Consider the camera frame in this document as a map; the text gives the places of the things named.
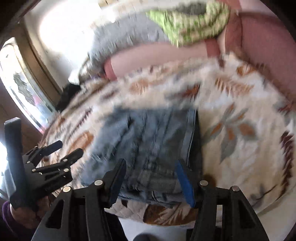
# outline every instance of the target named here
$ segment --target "white floor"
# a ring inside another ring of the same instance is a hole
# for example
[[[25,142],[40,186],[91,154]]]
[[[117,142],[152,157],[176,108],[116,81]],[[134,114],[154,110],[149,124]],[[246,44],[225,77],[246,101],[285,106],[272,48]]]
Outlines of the white floor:
[[[138,234],[151,235],[151,241],[185,241],[186,229],[181,227],[161,227],[139,223],[129,219],[119,219],[128,241]]]

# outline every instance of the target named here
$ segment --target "white wall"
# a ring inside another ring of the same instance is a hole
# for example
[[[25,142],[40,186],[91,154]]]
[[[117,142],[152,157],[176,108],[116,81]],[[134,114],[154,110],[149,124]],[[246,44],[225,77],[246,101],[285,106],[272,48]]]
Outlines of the white wall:
[[[61,88],[86,58],[100,12],[97,0],[42,0],[25,15],[33,45]]]

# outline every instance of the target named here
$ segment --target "gray fabric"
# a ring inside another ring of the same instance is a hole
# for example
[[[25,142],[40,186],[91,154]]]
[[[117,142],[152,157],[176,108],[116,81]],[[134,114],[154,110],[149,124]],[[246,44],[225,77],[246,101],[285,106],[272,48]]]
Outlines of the gray fabric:
[[[189,5],[180,4],[173,11],[185,13],[188,15],[205,14],[206,4],[200,2],[192,2]]]
[[[116,109],[94,143],[81,183],[102,178],[123,158],[127,173],[119,198],[164,206],[184,201],[175,161],[189,161],[196,115],[194,109]]]
[[[90,51],[92,71],[104,73],[103,64],[119,50],[148,42],[169,42],[162,28],[146,13],[128,15],[114,23],[97,27]]]

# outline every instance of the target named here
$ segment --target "person's hand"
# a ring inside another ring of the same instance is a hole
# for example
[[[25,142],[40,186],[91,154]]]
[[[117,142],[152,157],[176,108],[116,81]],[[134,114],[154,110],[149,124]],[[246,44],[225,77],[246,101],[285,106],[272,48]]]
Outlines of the person's hand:
[[[35,213],[28,207],[13,209],[10,204],[10,212],[16,222],[27,229],[35,229],[40,223],[45,213],[49,210],[49,198],[46,196],[37,201],[38,211]]]

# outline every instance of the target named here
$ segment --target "black object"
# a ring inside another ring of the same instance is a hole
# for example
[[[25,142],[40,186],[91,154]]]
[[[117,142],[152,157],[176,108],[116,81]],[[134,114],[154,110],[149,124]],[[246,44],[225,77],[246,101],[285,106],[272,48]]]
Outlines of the black object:
[[[22,156],[21,120],[13,118],[4,123],[9,169],[4,179],[9,201],[14,209],[29,207],[37,211],[36,201],[72,181],[70,166],[83,156],[78,148],[60,163],[36,168],[41,159],[63,145],[57,141],[47,147],[34,147]]]
[[[200,208],[191,241],[215,240],[217,205],[223,205],[220,240],[268,241],[267,234],[252,206],[239,187],[229,190],[211,187],[197,180],[183,160],[176,162],[176,172],[185,199],[193,208]]]
[[[71,99],[74,95],[81,90],[80,85],[67,84],[66,87],[63,88],[63,93],[61,94],[61,98],[55,107],[56,111],[62,112],[70,103]]]
[[[64,187],[32,241],[112,241],[104,208],[116,202],[125,174],[126,161],[121,159],[102,180],[86,188]]]

